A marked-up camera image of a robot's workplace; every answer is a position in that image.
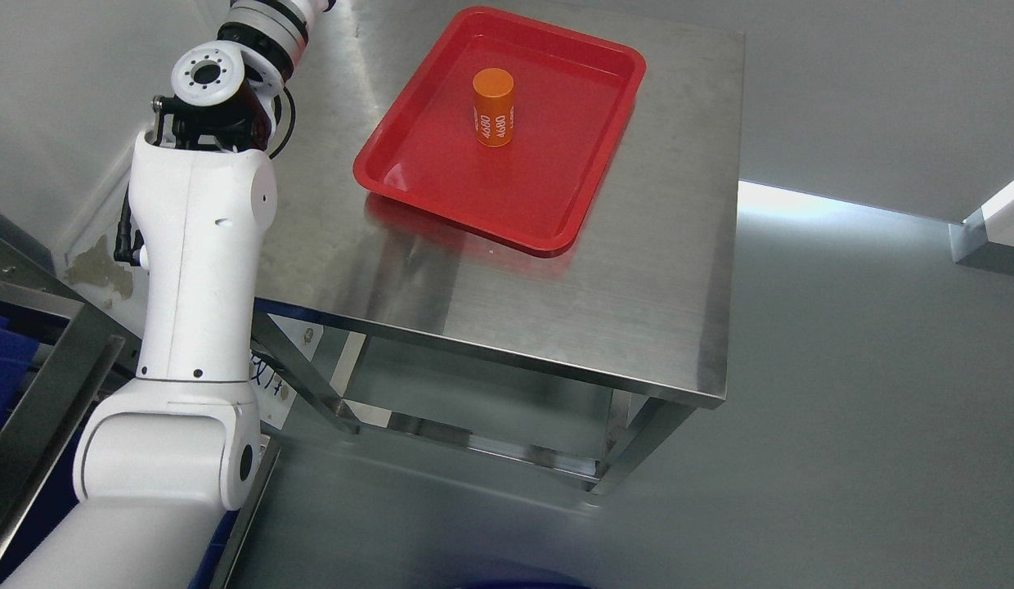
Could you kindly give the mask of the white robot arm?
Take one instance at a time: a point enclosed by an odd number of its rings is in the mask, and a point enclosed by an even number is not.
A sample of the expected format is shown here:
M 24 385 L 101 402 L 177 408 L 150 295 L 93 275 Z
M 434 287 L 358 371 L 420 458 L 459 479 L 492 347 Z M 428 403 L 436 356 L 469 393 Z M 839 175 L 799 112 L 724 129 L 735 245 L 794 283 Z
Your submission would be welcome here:
M 5 588 L 186 588 L 260 460 L 249 383 L 255 285 L 276 215 L 275 103 L 331 1 L 231 1 L 183 53 L 137 135 L 130 261 L 149 275 L 136 375 L 92 411 L 76 506 Z

